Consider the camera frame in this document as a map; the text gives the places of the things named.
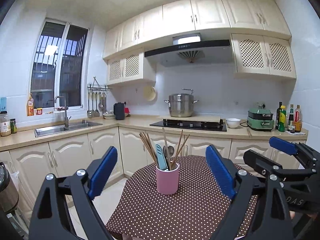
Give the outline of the black gas stove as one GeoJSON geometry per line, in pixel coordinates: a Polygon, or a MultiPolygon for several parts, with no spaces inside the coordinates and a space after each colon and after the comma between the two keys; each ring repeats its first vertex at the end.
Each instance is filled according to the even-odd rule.
{"type": "Polygon", "coordinates": [[[218,122],[163,119],[162,121],[150,124],[150,126],[180,128],[180,129],[195,129],[195,130],[216,131],[216,132],[227,131],[227,126],[222,119],[218,122]]]}

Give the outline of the hanging utensil rack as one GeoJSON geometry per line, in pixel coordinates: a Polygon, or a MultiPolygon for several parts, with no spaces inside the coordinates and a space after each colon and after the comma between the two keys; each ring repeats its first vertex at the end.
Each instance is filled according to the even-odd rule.
{"type": "Polygon", "coordinates": [[[87,117],[106,118],[111,112],[107,110],[107,94],[111,89],[107,85],[100,85],[97,78],[87,84],[87,117]]]}

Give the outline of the steel sink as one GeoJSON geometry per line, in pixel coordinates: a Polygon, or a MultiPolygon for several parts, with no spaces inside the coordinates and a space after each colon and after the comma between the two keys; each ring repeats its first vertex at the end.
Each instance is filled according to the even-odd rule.
{"type": "Polygon", "coordinates": [[[56,126],[48,126],[43,128],[34,129],[35,137],[43,137],[47,135],[63,133],[68,131],[79,130],[83,128],[95,127],[100,126],[100,123],[82,120],[81,122],[74,122],[70,123],[68,126],[65,125],[56,125],[56,126]]]}

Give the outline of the stainless steel stock pot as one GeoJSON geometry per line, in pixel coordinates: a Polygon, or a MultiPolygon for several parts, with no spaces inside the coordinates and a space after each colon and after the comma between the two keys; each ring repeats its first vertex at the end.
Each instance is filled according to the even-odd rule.
{"type": "Polygon", "coordinates": [[[189,93],[171,94],[168,100],[164,100],[168,104],[169,114],[175,118],[188,118],[194,113],[194,104],[198,100],[194,99],[193,89],[182,90],[189,91],[189,93]]]}

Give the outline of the brown polka dot tablecloth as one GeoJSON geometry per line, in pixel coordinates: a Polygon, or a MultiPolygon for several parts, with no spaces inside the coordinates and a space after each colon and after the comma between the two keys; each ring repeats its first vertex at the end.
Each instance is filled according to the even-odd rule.
{"type": "Polygon", "coordinates": [[[230,206],[203,156],[179,157],[178,191],[157,191],[154,164],[125,183],[119,204],[106,224],[116,239],[210,239],[230,206]]]}

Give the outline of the green electric cooker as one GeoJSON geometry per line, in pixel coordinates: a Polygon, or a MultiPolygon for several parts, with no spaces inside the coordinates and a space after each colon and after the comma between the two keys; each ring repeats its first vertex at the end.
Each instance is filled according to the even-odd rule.
{"type": "Polygon", "coordinates": [[[248,110],[247,125],[255,131],[270,132],[274,128],[273,113],[264,103],[257,102],[256,107],[248,110]]]}

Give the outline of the cream cabinets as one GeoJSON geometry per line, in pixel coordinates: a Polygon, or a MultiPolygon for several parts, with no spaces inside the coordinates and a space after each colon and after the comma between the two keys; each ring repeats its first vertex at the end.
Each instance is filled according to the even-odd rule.
{"type": "Polygon", "coordinates": [[[107,84],[155,81],[166,67],[235,63],[237,76],[295,79],[290,30],[274,0],[180,0],[109,30],[107,84]]]}
{"type": "MultiPolygon", "coordinates": [[[[72,137],[63,136],[59,140],[31,136],[27,146],[18,143],[25,139],[23,133],[17,133],[1,138],[1,161],[11,172],[18,172],[19,193],[22,200],[33,206],[40,190],[43,177],[54,173],[64,177],[74,173],[77,168],[86,167],[94,159],[101,158],[110,146],[118,151],[118,162],[110,180],[120,176],[132,176],[138,169],[152,163],[137,129],[113,127],[96,132],[85,133],[72,137]]],[[[294,157],[273,149],[268,140],[210,138],[192,136],[186,132],[183,136],[161,132],[149,133],[152,144],[183,146],[182,156],[204,156],[206,147],[214,145],[218,152],[233,163],[252,172],[253,169],[244,163],[243,156],[247,150],[254,150],[273,161],[280,163],[283,168],[297,168],[298,161],[294,157]]]]}

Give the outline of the pink utensil cup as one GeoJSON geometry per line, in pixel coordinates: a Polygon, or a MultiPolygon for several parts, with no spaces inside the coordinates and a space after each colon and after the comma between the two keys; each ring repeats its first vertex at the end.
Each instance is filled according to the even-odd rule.
{"type": "Polygon", "coordinates": [[[157,191],[160,194],[171,195],[178,191],[180,166],[175,164],[173,170],[159,170],[156,168],[157,191]]]}

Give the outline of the round bamboo steamer lid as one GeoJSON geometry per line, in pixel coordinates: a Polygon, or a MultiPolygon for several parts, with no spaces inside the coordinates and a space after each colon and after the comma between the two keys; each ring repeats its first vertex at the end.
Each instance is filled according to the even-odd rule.
{"type": "Polygon", "coordinates": [[[146,101],[153,101],[157,96],[157,91],[152,86],[145,86],[143,88],[143,98],[146,101]]]}

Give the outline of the white bowl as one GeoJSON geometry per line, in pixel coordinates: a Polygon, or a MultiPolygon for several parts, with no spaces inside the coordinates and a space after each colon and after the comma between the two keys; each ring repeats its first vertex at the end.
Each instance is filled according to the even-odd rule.
{"type": "Polygon", "coordinates": [[[235,128],[239,127],[240,126],[240,122],[241,122],[241,120],[237,119],[237,118],[227,118],[226,119],[227,127],[232,128],[232,129],[235,129],[235,128]]]}

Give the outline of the metal spoon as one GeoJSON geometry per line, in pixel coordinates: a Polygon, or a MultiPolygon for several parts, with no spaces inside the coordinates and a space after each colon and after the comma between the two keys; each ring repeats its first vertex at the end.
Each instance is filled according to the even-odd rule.
{"type": "MultiPolygon", "coordinates": [[[[170,158],[171,158],[174,155],[175,149],[174,149],[173,146],[168,146],[168,149],[169,149],[169,155],[170,155],[170,158]]],[[[163,146],[163,154],[164,154],[165,161],[167,162],[167,159],[166,159],[166,156],[165,156],[165,146],[163,146]]]]}

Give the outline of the window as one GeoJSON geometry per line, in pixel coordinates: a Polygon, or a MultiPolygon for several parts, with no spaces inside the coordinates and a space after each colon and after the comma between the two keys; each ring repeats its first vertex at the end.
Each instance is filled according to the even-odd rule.
{"type": "Polygon", "coordinates": [[[46,20],[35,48],[30,96],[34,108],[82,105],[82,69],[88,29],[46,20]]]}

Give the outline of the lower cream cabinets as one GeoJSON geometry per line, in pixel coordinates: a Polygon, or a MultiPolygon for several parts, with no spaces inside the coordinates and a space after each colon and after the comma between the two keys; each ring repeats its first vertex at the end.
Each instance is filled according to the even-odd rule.
{"type": "MultiPolygon", "coordinates": [[[[110,180],[120,176],[132,176],[138,169],[152,163],[137,129],[113,127],[96,132],[85,133],[72,137],[63,136],[59,140],[31,136],[27,146],[18,143],[25,139],[23,133],[17,133],[1,138],[1,161],[11,172],[18,172],[19,193],[22,200],[33,206],[40,190],[43,177],[54,173],[64,177],[74,173],[77,168],[86,167],[94,159],[101,158],[110,146],[118,151],[118,162],[110,180]]],[[[268,140],[210,138],[192,136],[186,132],[183,136],[161,132],[149,133],[152,144],[183,146],[182,156],[204,156],[206,147],[214,145],[218,152],[233,163],[252,172],[253,169],[244,163],[243,156],[247,150],[254,150],[273,161],[280,163],[283,168],[297,168],[298,161],[294,157],[273,149],[268,140]]]]}

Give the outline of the black range hood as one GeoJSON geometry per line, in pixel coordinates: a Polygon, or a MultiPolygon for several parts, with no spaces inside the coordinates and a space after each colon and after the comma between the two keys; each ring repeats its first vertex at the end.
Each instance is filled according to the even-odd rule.
{"type": "Polygon", "coordinates": [[[147,50],[144,57],[164,67],[230,63],[233,61],[231,37],[212,33],[176,36],[172,45],[147,50]]]}

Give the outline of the glass jar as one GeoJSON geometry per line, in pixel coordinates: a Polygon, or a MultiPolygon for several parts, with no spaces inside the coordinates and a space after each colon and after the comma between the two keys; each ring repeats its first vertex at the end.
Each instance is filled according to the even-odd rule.
{"type": "Polygon", "coordinates": [[[6,137],[11,135],[10,119],[8,118],[7,111],[1,111],[0,130],[1,130],[1,137],[6,137]]]}

